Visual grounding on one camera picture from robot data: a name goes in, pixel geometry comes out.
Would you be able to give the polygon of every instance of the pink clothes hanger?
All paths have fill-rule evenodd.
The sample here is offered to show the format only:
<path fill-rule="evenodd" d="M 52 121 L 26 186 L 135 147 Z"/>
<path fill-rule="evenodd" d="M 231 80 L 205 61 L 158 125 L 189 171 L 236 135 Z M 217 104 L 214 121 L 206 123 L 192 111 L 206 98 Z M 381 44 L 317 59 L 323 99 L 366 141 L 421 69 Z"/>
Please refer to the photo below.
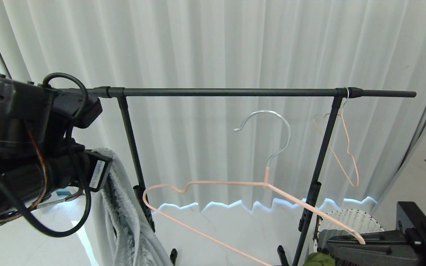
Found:
<path fill-rule="evenodd" d="M 351 157 L 351 160 L 353 160 L 353 165 L 355 167 L 355 171 L 356 171 L 356 185 L 351 181 L 348 173 L 346 173 L 345 169 L 343 168 L 343 165 L 341 165 L 340 160 L 338 159 L 338 156 L 336 155 L 335 151 L 333 150 L 333 148 L 331 147 L 330 144 L 328 144 L 328 148 L 331 150 L 331 153 L 333 153 L 333 156 L 335 157 L 336 161 L 338 162 L 339 167 L 341 168 L 343 174 L 345 174 L 345 177 L 348 179 L 349 183 L 351 184 L 352 187 L 358 187 L 359 186 L 359 172 L 358 172 L 358 166 L 356 165 L 356 160 L 355 160 L 355 156 L 353 155 L 353 153 L 350 153 L 349 151 L 349 134 L 348 134 L 348 129 L 346 128 L 346 123 L 345 123 L 345 117 L 343 116 L 343 113 L 345 111 L 345 105 L 348 102 L 349 99 L 349 88 L 346 88 L 347 92 L 348 92 L 348 97 L 346 98 L 345 102 L 343 103 L 343 106 L 341 107 L 341 113 L 338 113 L 338 116 L 341 118 L 342 122 L 343 122 L 343 128 L 345 129 L 345 135 L 346 135 L 346 140 L 348 141 L 348 146 L 346 147 L 346 153 L 348 153 L 348 155 Z M 318 130 L 318 132 L 320 133 L 320 135 L 323 137 L 323 132 L 320 130 L 320 128 L 318 127 L 317 123 L 315 122 L 315 118 L 320 115 L 319 113 L 313 116 L 313 124 L 315 125 L 315 128 Z M 325 115 L 323 116 L 323 118 L 326 118 L 327 116 L 329 116 L 330 113 L 325 113 Z"/>
<path fill-rule="evenodd" d="M 270 114 L 273 114 L 273 115 L 275 115 L 275 116 L 278 116 L 279 118 L 281 118 L 282 119 L 282 121 L 285 123 L 285 125 L 287 126 L 287 129 L 288 129 L 288 132 L 289 132 L 289 137 L 288 137 L 288 139 L 287 139 L 287 143 L 284 145 L 284 147 L 283 148 L 281 148 L 277 153 L 274 153 L 273 155 L 271 155 L 270 157 L 269 157 L 269 160 L 267 161 L 267 166 L 266 166 L 266 170 L 265 170 L 265 174 L 264 174 L 264 181 L 263 182 L 245 182 L 245 181 L 238 181 L 238 182 L 236 182 L 236 181 L 220 181 L 220 180 L 218 180 L 218 181 L 215 181 L 215 180 L 208 180 L 208 181 L 192 181 L 192 182 L 188 182 L 187 184 L 186 184 L 186 186 L 185 186 L 185 188 L 184 189 L 178 189 L 177 187 L 175 187 L 174 185 L 172 185 L 172 184 L 159 184 L 159 185 L 153 185 L 153 186 L 151 186 L 151 187 L 148 187 L 145 191 L 144 191 L 144 194 L 142 195 L 142 200 L 144 200 L 144 203 L 146 204 L 146 206 L 147 207 L 149 207 L 149 209 L 151 209 L 151 210 L 153 210 L 153 211 L 156 211 L 157 213 L 159 213 L 159 214 L 161 214 L 161 215 L 163 215 L 163 216 L 165 216 L 166 218 L 168 218 L 168 219 L 171 219 L 172 221 L 174 221 L 174 222 L 176 222 L 176 223 L 178 223 L 178 224 L 180 224 L 180 225 L 182 225 L 182 226 L 184 226 L 184 227 L 186 227 L 187 229 L 190 229 L 190 230 L 192 230 L 192 231 L 194 231 L 195 233 L 197 233 L 197 234 L 200 234 L 200 235 L 202 235 L 202 236 L 204 236 L 204 237 L 206 237 L 206 238 L 208 238 L 208 239 L 210 239 L 210 240 L 212 240 L 212 241 L 214 241 L 214 242 L 216 242 L 217 244 L 220 244 L 220 245 L 222 245 L 222 246 L 224 246 L 224 247 L 226 247 L 226 248 L 228 248 L 228 249 L 231 249 L 231 250 L 233 250 L 233 251 L 235 251 L 235 252 L 237 252 L 237 253 L 239 253 L 239 254 L 241 254 L 241 255 L 243 255 L 243 256 L 245 256 L 245 257 L 247 257 L 247 258 L 249 258 L 249 259 L 252 259 L 253 261 L 256 261 L 257 263 L 260 263 L 260 264 L 262 264 L 262 265 L 264 265 L 264 266 L 272 266 L 271 264 L 269 264 L 269 263 L 266 263 L 266 262 L 264 262 L 264 261 L 261 261 L 260 259 L 257 259 L 257 258 L 255 258 L 255 257 L 253 257 L 253 256 L 251 256 L 251 255 L 249 255 L 249 254 L 247 254 L 247 253 L 244 253 L 244 252 L 242 252 L 242 251 L 240 251 L 240 250 L 238 250 L 238 249 L 236 249 L 236 248 L 234 248 L 233 246 L 230 246 L 230 245 L 228 245 L 228 244 L 226 244 L 226 243 L 223 243 L 223 242 L 221 242 L 221 241 L 219 241 L 219 240 L 217 240 L 217 239 L 215 239 L 215 238 L 213 238 L 213 237 L 211 237 L 211 236 L 209 236 L 209 235 L 207 235 L 207 234 L 205 234 L 205 233 L 203 233 L 203 232 L 201 232 L 201 231 L 199 231 L 199 230 L 197 230 L 197 229 L 195 229 L 195 228 L 193 228 L 193 227 L 191 227 L 191 226 L 189 226 L 189 225 L 187 225 L 187 224 L 185 224 L 184 222 L 181 222 L 181 221 L 179 221 L 178 219 L 175 219 L 174 217 L 172 217 L 172 216 L 170 216 L 170 215 L 168 215 L 168 214 L 166 214 L 166 213 L 164 213 L 164 212 L 162 212 L 162 211 L 160 211 L 160 210 L 158 210 L 158 209 L 156 209 L 156 208 L 154 208 L 154 207 L 152 207 L 148 202 L 147 202 L 147 192 L 149 191 L 149 190 L 152 190 L 152 189 L 154 189 L 154 188 L 159 188 L 159 187 L 170 187 L 170 188 L 172 188 L 173 190 L 175 190 L 176 192 L 179 192 L 179 193 L 184 193 L 184 192 L 187 192 L 187 190 L 189 189 L 189 187 L 191 186 L 191 185 L 196 185 L 196 184 L 224 184 L 224 185 L 250 185 L 250 186 L 261 186 L 261 187 L 263 187 L 263 188 L 269 188 L 269 189 L 272 189 L 274 192 L 276 192 L 277 194 L 279 194 L 279 195 L 281 195 L 281 196 L 283 196 L 283 197 L 285 197 L 286 199 L 288 199 L 288 200 L 290 200 L 290 201 L 293 201 L 293 202 L 295 202 L 295 203 L 297 203 L 297 204 L 299 204 L 299 205 L 301 205 L 302 207 L 304 207 L 304 208 L 306 208 L 306 209 L 308 209 L 308 210 L 310 210 L 311 212 L 314 212 L 315 214 L 317 214 L 317 215 L 319 215 L 319 216 L 321 216 L 323 219 L 328 219 L 330 222 L 332 222 L 332 223 L 334 223 L 334 224 L 336 224 L 337 226 L 339 226 L 339 227 L 342 227 L 345 231 L 347 231 L 348 233 L 350 233 L 350 234 L 352 234 L 359 242 L 360 242 L 360 244 L 365 244 L 365 241 L 364 241 L 364 239 L 362 238 L 362 236 L 358 233 L 358 232 L 356 232 L 355 230 L 353 230 L 353 229 L 351 229 L 350 227 L 348 227 L 348 226 L 346 226 L 346 225 L 344 225 L 343 223 L 341 223 L 341 222 L 339 222 L 339 221 L 337 221 L 336 219 L 333 219 L 332 217 L 330 217 L 330 216 L 328 216 L 327 214 L 325 214 L 324 212 L 322 212 L 322 211 L 320 211 L 320 210 L 318 210 L 318 209 L 316 209 L 315 207 L 313 207 L 313 206 L 311 206 L 311 205 L 309 205 L 309 204 L 307 204 L 307 203 L 305 203 L 305 202 L 303 202 L 303 201 L 301 201 L 301 200 L 299 200 L 299 199 L 297 199 L 296 197 L 294 197 L 294 196 L 292 196 L 292 195 L 290 195 L 289 193 L 286 193 L 286 192 L 284 192 L 284 191 L 282 191 L 282 190 L 280 190 L 279 188 L 277 188 L 277 187 L 274 187 L 273 185 L 271 185 L 271 184 L 269 184 L 269 167 L 270 167 L 270 162 L 271 162 L 271 160 L 274 158 L 274 157 L 276 157 L 277 155 L 279 155 L 282 151 L 284 151 L 286 148 L 287 148 L 287 146 L 289 145 L 289 143 L 290 143 L 290 140 L 291 140 L 291 128 L 290 128 L 290 125 L 289 125 L 289 123 L 287 122 L 287 120 L 285 119 L 285 118 L 283 118 L 280 114 L 278 114 L 278 113 L 276 113 L 276 112 L 274 112 L 274 111 L 269 111 L 269 110 L 261 110 L 261 111 L 255 111 L 254 113 L 251 113 L 246 119 L 244 119 L 244 121 L 241 123 L 241 126 L 239 127 L 239 128 L 236 128 L 234 131 L 235 132 L 238 132 L 238 131 L 240 131 L 240 130 L 242 130 L 242 128 L 245 126 L 245 124 L 246 124 L 246 122 L 252 117 L 252 116 L 255 116 L 255 115 L 257 115 L 258 113 L 270 113 Z"/>

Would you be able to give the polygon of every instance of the gray towel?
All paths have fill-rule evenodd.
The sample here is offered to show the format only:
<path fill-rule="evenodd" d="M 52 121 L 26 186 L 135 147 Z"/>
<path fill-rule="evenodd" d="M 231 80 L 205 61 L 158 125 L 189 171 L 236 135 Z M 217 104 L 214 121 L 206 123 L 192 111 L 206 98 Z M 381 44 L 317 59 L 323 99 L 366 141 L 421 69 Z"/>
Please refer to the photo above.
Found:
<path fill-rule="evenodd" d="M 105 187 L 93 194 L 92 215 L 104 266 L 172 266 L 137 201 L 128 175 L 109 149 L 97 153 L 113 158 Z"/>

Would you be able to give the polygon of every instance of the green cloth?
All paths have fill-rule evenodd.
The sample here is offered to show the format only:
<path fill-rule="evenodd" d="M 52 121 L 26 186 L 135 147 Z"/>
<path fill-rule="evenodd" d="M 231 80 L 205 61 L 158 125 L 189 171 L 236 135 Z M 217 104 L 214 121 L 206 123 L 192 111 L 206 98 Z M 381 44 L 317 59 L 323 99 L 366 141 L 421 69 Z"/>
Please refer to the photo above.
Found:
<path fill-rule="evenodd" d="M 327 254 L 311 253 L 303 266 L 335 266 L 335 260 Z"/>

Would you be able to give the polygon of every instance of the white floor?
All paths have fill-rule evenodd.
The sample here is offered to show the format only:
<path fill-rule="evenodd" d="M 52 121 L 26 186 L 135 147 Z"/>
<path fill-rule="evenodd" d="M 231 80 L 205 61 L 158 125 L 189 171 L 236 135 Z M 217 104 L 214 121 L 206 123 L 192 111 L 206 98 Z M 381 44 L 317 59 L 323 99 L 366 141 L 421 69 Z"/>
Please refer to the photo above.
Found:
<path fill-rule="evenodd" d="M 374 204 L 370 198 L 363 202 L 346 200 L 342 208 L 370 211 Z M 67 230 L 80 218 L 83 208 L 84 199 L 78 199 L 36 211 L 36 215 L 52 229 Z M 338 207 L 326 201 L 321 209 Z M 197 204 L 182 208 L 164 204 L 161 210 L 272 265 L 280 264 L 278 245 L 284 247 L 291 263 L 300 235 L 297 227 L 302 208 L 282 200 L 275 200 L 271 209 L 256 202 L 251 211 L 241 202 L 230 206 L 211 203 L 202 212 Z M 179 252 L 177 266 L 259 265 L 160 214 L 154 214 L 154 221 L 166 252 L 173 248 Z M 102 266 L 97 249 L 91 219 L 77 234 L 62 239 L 42 235 L 22 218 L 0 227 L 0 266 Z"/>

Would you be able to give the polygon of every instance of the curtain fold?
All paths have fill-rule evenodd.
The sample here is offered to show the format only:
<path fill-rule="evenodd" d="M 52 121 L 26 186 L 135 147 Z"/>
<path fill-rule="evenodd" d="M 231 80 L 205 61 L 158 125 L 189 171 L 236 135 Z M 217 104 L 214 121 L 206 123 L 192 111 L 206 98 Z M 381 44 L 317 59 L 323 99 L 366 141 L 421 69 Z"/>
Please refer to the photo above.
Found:
<path fill-rule="evenodd" d="M 41 82 L 63 71 L 87 87 L 336 88 L 416 91 L 417 98 L 357 98 L 346 104 L 350 150 L 360 186 L 348 184 L 328 153 L 321 197 L 379 199 L 397 172 L 426 106 L 426 1 L 103 1 L 0 0 L 0 54 L 14 79 Z M 56 88 L 73 84 L 55 80 Z M 311 119 L 331 98 L 128 98 L 147 185 L 190 180 L 261 180 L 267 158 L 285 142 L 280 120 L 251 112 L 271 109 L 290 122 L 292 142 L 273 161 L 270 181 L 305 198 L 321 145 Z M 108 147 L 136 184 L 115 99 L 79 143 Z M 324 130 L 325 119 L 318 119 Z M 331 145 L 348 174 L 341 121 Z M 152 204 L 179 206 L 243 200 L 270 205 L 262 188 L 167 189 Z"/>

